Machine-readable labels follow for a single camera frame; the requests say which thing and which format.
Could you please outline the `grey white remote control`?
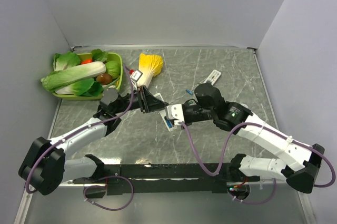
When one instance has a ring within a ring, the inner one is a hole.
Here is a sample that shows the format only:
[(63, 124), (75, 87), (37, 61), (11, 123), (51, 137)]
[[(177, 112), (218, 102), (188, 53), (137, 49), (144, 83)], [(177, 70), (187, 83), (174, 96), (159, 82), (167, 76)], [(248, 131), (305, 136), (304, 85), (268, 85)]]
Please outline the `grey white remote control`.
[[(157, 99), (159, 99), (159, 100), (161, 100), (161, 101), (164, 101), (161, 93), (156, 93), (154, 95), (154, 97), (157, 98)], [(164, 124), (165, 124), (165, 126), (166, 126), (166, 128), (168, 129), (169, 132), (172, 132), (173, 130), (175, 130), (177, 128), (174, 124), (172, 124), (171, 121), (169, 121), (167, 119), (165, 110), (160, 110), (159, 114), (160, 114), (162, 120), (164, 121)]]

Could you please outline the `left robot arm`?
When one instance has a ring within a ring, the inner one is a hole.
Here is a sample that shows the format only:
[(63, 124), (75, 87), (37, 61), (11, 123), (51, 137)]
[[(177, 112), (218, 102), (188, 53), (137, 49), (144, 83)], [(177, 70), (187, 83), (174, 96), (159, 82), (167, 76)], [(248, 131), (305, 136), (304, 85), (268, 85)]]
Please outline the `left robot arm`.
[(129, 110), (143, 113), (165, 109), (168, 103), (155, 97), (145, 86), (121, 96), (116, 89), (103, 92), (97, 112), (76, 129), (49, 140), (35, 139), (21, 164), (18, 174), (25, 180), (27, 193), (48, 195), (61, 183), (87, 178), (92, 183), (104, 176), (104, 163), (89, 154), (79, 159), (71, 156), (95, 140), (111, 134)]

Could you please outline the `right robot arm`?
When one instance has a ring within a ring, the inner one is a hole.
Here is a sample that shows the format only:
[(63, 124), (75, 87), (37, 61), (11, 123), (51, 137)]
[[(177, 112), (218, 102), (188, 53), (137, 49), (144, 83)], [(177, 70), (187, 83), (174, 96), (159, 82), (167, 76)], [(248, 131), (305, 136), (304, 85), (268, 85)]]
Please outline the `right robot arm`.
[(231, 160), (230, 175), (236, 181), (257, 176), (285, 181), (291, 188), (311, 193), (325, 152), (319, 144), (295, 141), (265, 123), (243, 105), (226, 101), (219, 89), (209, 83), (195, 90), (195, 104), (182, 104), (183, 122), (211, 120), (221, 130), (233, 133), (261, 146), (274, 155), (273, 159), (237, 154)]

